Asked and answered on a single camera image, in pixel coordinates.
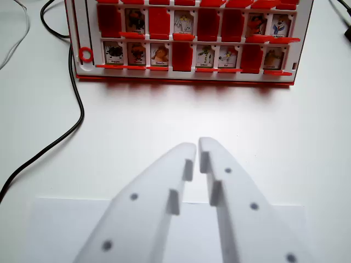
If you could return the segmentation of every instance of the guess who game board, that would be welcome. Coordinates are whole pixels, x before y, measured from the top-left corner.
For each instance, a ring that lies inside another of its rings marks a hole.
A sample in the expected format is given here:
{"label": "guess who game board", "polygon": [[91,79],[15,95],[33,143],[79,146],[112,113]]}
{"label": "guess who game board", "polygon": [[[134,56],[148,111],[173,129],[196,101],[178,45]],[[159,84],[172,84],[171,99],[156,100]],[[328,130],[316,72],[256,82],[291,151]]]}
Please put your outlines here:
{"label": "guess who game board", "polygon": [[295,81],[313,0],[65,0],[79,78]]}

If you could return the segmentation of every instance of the black cable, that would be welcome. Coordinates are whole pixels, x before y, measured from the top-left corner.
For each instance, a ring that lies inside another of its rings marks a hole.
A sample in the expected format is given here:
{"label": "black cable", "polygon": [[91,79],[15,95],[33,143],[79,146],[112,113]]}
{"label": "black cable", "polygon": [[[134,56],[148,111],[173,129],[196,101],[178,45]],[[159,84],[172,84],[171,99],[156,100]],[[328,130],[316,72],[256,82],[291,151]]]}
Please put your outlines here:
{"label": "black cable", "polygon": [[340,4],[342,4],[347,10],[351,10],[351,8],[348,6],[347,3],[345,3],[343,0],[338,0]]}
{"label": "black cable", "polygon": [[45,13],[45,9],[51,5],[52,2],[54,2],[55,0],[49,0],[49,2],[47,2],[42,9],[40,10],[40,19],[42,20],[42,23],[44,25],[44,27],[54,36],[59,37],[59,38],[70,38],[70,36],[65,36],[65,35],[61,35],[60,33],[57,33],[55,30],[52,30],[48,24],[46,24],[45,20],[44,20],[44,13]]}
{"label": "black cable", "polygon": [[[43,21],[43,16],[42,14],[44,13],[45,9],[47,6],[49,6],[54,0],[50,0],[48,3],[46,3],[44,5],[44,7],[42,8],[42,10],[40,11],[40,16],[42,18]],[[48,25],[43,21],[44,26],[46,27],[46,29],[52,33],[53,35],[57,36],[57,37],[62,37],[62,38],[69,38],[69,36],[63,36],[57,32],[55,32],[54,30],[52,30],[51,28],[48,27]],[[12,173],[12,175],[7,179],[7,181],[5,182],[4,186],[2,187],[1,191],[0,191],[0,204],[2,202],[2,200],[4,199],[5,194],[7,193],[7,191],[9,190],[9,188],[11,187],[11,183],[12,181],[15,179],[15,177],[21,172],[23,171],[25,168],[27,168],[29,165],[31,165],[33,162],[35,162],[36,160],[38,160],[41,156],[43,156],[47,151],[49,151],[51,148],[53,148],[54,146],[56,146],[58,143],[60,143],[61,141],[63,141],[66,137],[68,137],[71,133],[73,133],[82,123],[84,120],[84,107],[83,107],[83,103],[81,100],[81,97],[79,95],[78,89],[77,89],[77,85],[76,85],[76,81],[75,81],[75,76],[73,73],[73,64],[72,64],[72,60],[73,60],[73,50],[72,50],[72,44],[70,45],[70,51],[69,51],[69,55],[68,55],[68,70],[70,73],[70,78],[71,78],[71,83],[72,83],[72,87],[73,87],[73,91],[75,92],[75,96],[81,111],[81,115],[79,117],[79,120],[76,122],[75,125],[72,126],[71,129],[69,129],[65,134],[63,134],[60,138],[56,139],[55,141],[53,141],[51,144],[49,144],[48,146],[46,146],[44,149],[42,149],[39,153],[37,153],[36,155],[34,155],[32,158],[30,158],[27,162],[25,162],[24,164],[22,164],[19,168],[16,169],[16,171],[14,171]]]}

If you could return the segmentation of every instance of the red flip-down tile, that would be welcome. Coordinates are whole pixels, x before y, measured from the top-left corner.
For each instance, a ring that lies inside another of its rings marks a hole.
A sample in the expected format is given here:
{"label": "red flip-down tile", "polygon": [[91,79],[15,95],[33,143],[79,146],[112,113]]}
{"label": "red flip-down tile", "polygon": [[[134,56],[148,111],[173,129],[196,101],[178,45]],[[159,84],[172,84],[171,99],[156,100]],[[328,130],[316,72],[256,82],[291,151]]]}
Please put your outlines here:
{"label": "red flip-down tile", "polygon": [[245,8],[253,3],[253,0],[229,0],[225,7]]}
{"label": "red flip-down tile", "polygon": [[116,70],[122,70],[124,68],[126,68],[128,70],[146,70],[145,66],[96,65],[96,67],[113,68],[113,69],[116,69]]}
{"label": "red flip-down tile", "polygon": [[237,73],[242,72],[241,68],[219,68],[218,72],[220,73]]}
{"label": "red flip-down tile", "polygon": [[191,71],[193,49],[188,42],[173,42],[172,66],[173,71]]}
{"label": "red flip-down tile", "polygon": [[201,0],[201,7],[220,7],[226,0]]}
{"label": "red flip-down tile", "polygon": [[197,15],[197,40],[217,41],[219,28],[217,10],[200,8]]}
{"label": "red flip-down tile", "polygon": [[259,45],[244,45],[242,47],[241,65],[242,73],[259,74],[263,51]]}
{"label": "red flip-down tile", "polygon": [[174,0],[174,5],[195,6],[195,0]]}
{"label": "red flip-down tile", "polygon": [[118,4],[118,0],[96,0],[99,4]]}
{"label": "red flip-down tile", "polygon": [[169,5],[169,0],[149,0],[149,4],[164,4],[164,5]]}
{"label": "red flip-down tile", "polygon": [[151,39],[169,39],[171,16],[165,7],[149,8],[149,32]]}
{"label": "red flip-down tile", "polygon": [[168,71],[168,67],[146,67],[148,70]]}
{"label": "red flip-down tile", "polygon": [[279,38],[274,38],[269,41],[271,44],[289,44],[293,42],[300,42],[301,39],[297,37],[279,37]]}
{"label": "red flip-down tile", "polygon": [[95,67],[103,67],[103,68],[114,68],[116,70],[123,70],[123,65],[95,65]]}
{"label": "red flip-down tile", "polygon": [[222,42],[240,42],[243,30],[244,16],[241,10],[225,9],[221,31]]}
{"label": "red flip-down tile", "polygon": [[264,70],[263,74],[273,76],[291,76],[291,72],[284,72],[283,70]]}
{"label": "red flip-down tile", "polygon": [[125,38],[131,38],[131,39],[145,39],[144,34],[139,34],[136,32],[120,32],[120,35]]}
{"label": "red flip-down tile", "polygon": [[274,39],[273,36],[265,36],[265,35],[252,35],[251,37],[247,37],[245,39],[246,43],[265,43],[268,41],[272,41]]}
{"label": "red flip-down tile", "polygon": [[180,33],[173,33],[173,40],[176,41],[193,41],[195,36],[190,34],[180,34]]}
{"label": "red flip-down tile", "polygon": [[146,70],[145,66],[124,66],[128,70]]}
{"label": "red flip-down tile", "polygon": [[102,37],[120,38],[121,13],[115,5],[98,4],[98,23]]}
{"label": "red flip-down tile", "polygon": [[121,0],[124,4],[144,4],[144,0]]}
{"label": "red flip-down tile", "polygon": [[280,0],[280,4],[278,4],[275,9],[279,10],[296,10],[296,5],[299,0]]}
{"label": "red flip-down tile", "polygon": [[216,68],[197,68],[196,72],[214,72],[217,71]]}
{"label": "red flip-down tile", "polygon": [[271,9],[280,4],[280,0],[257,0],[251,4],[251,8],[254,9]]}

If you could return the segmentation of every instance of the red ring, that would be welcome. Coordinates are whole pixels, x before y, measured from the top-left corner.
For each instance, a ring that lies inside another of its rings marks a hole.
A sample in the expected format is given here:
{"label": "red ring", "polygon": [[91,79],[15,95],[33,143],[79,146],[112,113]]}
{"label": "red ring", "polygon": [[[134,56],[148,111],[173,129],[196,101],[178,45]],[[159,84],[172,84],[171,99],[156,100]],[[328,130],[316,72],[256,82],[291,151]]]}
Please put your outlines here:
{"label": "red ring", "polygon": [[[84,58],[84,55],[83,55],[84,51],[87,51],[90,53],[90,58],[88,58],[88,59]],[[92,62],[93,61],[93,51],[88,47],[80,48],[79,49],[79,58],[86,63]]]}

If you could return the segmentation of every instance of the character card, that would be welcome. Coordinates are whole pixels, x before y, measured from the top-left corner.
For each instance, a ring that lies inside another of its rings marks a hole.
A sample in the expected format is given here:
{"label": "character card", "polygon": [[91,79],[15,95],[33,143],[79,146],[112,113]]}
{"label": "character card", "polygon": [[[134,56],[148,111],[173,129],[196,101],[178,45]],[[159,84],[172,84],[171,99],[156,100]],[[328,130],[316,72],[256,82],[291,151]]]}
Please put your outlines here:
{"label": "character card", "polygon": [[219,48],[218,68],[235,68],[237,51],[232,46],[223,45]]}
{"label": "character card", "polygon": [[174,11],[174,33],[193,34],[194,17],[186,10]]}
{"label": "character card", "polygon": [[105,41],[105,64],[123,65],[123,49],[118,42]]}
{"label": "character card", "polygon": [[165,44],[151,43],[151,65],[156,67],[168,66],[168,48]]}
{"label": "character card", "polygon": [[145,15],[140,9],[126,8],[126,31],[145,34]]}
{"label": "character card", "polygon": [[275,38],[287,37],[289,33],[291,20],[288,15],[275,14],[272,19],[272,26],[270,28],[270,35]]}
{"label": "character card", "polygon": [[127,43],[128,64],[131,66],[146,65],[146,51],[141,43]]}
{"label": "character card", "polygon": [[250,37],[252,35],[264,35],[266,24],[267,19],[264,18],[263,14],[250,13],[248,15],[246,37]]}
{"label": "character card", "polygon": [[195,67],[213,67],[214,50],[210,45],[197,45]]}
{"label": "character card", "polygon": [[268,48],[264,58],[264,70],[280,70],[284,52],[282,48]]}

